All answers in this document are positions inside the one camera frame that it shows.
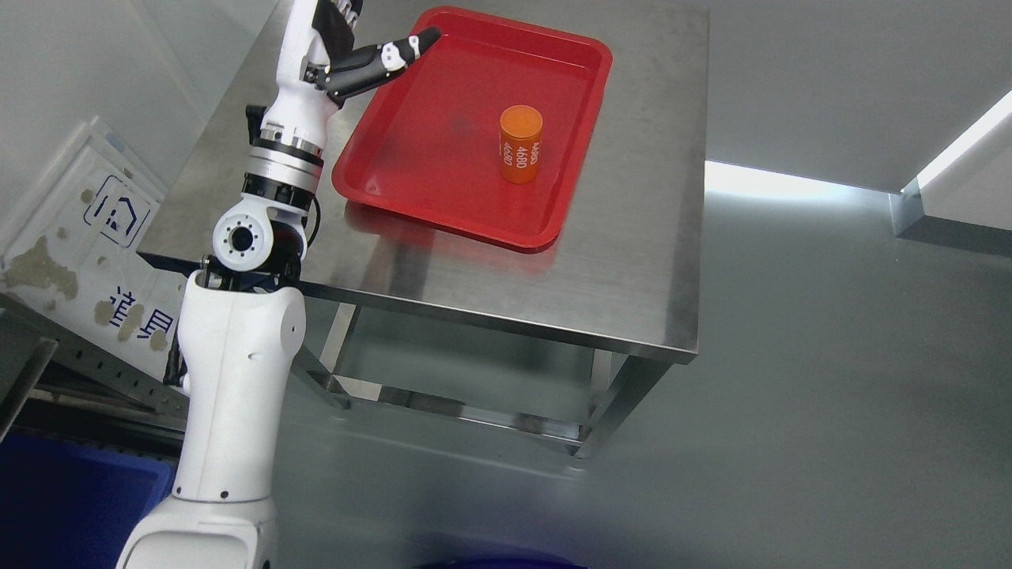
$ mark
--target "white wall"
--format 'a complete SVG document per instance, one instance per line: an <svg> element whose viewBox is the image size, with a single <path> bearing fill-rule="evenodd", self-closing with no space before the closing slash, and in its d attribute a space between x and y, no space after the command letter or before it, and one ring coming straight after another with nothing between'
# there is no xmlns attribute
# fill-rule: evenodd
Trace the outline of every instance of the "white wall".
<svg viewBox="0 0 1012 569"><path fill-rule="evenodd" d="M0 235L23 223L40 199L31 188L96 114L171 187L274 3L5 2Z"/></svg>

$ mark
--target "blue printed icon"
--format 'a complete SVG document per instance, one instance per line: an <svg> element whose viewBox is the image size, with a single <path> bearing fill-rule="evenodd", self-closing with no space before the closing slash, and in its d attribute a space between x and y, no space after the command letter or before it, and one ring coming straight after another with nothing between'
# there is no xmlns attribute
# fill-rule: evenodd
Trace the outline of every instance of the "blue printed icon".
<svg viewBox="0 0 1012 569"><path fill-rule="evenodd" d="M151 216L151 209L122 180L110 175L85 210L84 223L102 224L102 235L121 247L130 247Z"/></svg>

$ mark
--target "light strip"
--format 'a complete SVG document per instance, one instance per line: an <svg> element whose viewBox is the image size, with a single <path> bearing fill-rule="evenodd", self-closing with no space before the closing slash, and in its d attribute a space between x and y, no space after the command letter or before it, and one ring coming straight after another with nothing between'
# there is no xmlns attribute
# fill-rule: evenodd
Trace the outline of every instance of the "light strip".
<svg viewBox="0 0 1012 569"><path fill-rule="evenodd" d="M981 141L985 135L991 132L999 123L1012 114L1012 91L1009 91L995 106L984 113L977 123L971 125L966 132L959 135L955 141L948 146L937 158L932 160L927 166L917 174L917 185L925 187L938 174L942 173L962 156L975 144Z"/></svg>

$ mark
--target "table leg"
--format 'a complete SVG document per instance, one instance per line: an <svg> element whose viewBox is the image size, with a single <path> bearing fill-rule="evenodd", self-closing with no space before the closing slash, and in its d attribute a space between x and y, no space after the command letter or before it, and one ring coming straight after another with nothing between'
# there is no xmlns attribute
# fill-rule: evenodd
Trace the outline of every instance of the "table leg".
<svg viewBox="0 0 1012 569"><path fill-rule="evenodd" d="M626 357L600 404L580 429L583 443L570 446L573 456L578 459L592 457L669 369L671 363L667 361L635 355Z"/></svg>

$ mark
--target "blue bin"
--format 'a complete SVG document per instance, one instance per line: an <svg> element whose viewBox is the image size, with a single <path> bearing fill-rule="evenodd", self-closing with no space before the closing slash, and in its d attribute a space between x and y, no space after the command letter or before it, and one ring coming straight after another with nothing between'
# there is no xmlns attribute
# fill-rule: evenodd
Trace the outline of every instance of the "blue bin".
<svg viewBox="0 0 1012 569"><path fill-rule="evenodd" d="M0 443L4 567L115 566L134 525L171 491L173 467L11 432Z"/></svg>

